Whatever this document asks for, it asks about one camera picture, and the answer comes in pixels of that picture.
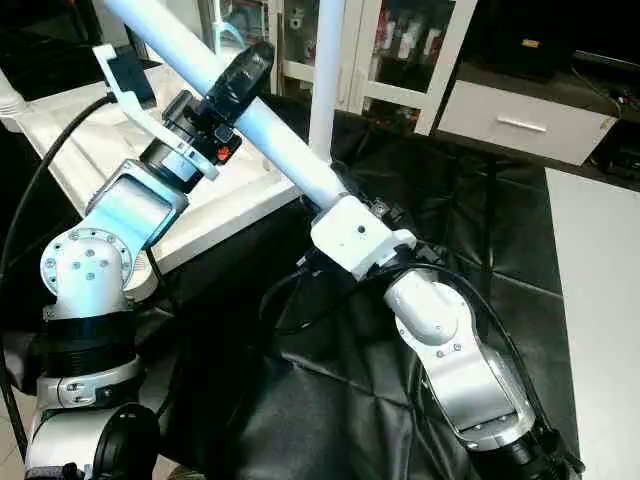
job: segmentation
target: floor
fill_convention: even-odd
[[[25,428],[29,429],[31,418],[35,411],[36,399],[20,392],[14,391],[16,402],[22,415]],[[176,467],[176,463],[165,457],[158,457],[156,468],[153,472],[153,480],[164,480]],[[23,480],[24,465],[20,458],[20,452],[13,437],[9,415],[0,396],[0,479],[2,480]]]

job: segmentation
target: cabinet drawer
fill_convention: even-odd
[[[614,123],[607,115],[456,81],[438,129],[580,165]]]

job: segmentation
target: drawer handle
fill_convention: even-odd
[[[530,123],[521,122],[520,120],[513,120],[512,118],[507,117],[498,117],[498,122],[504,123],[506,125],[511,125],[512,127],[524,128],[525,130],[531,130],[532,132],[538,133],[546,133],[547,127],[540,127],[538,125],[532,125]]]

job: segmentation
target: white pipe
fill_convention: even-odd
[[[327,162],[331,162],[344,7],[345,0],[321,0],[318,16],[309,146],[316,155]]]
[[[201,95],[223,70],[204,44],[155,0],[105,0],[105,4]],[[258,150],[321,208],[332,206],[346,188],[331,168],[260,99],[236,122]]]

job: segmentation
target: glass cabinet door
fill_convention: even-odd
[[[271,24],[277,28],[271,38],[280,49],[281,82],[278,93],[306,102],[311,101],[313,90],[320,1],[269,0],[270,9],[274,12],[270,12]],[[363,3],[366,0],[345,1],[336,98],[336,108],[342,110],[348,108]]]
[[[444,93],[474,7],[475,0],[365,2],[349,110],[396,130],[420,130],[433,103],[432,79]]]

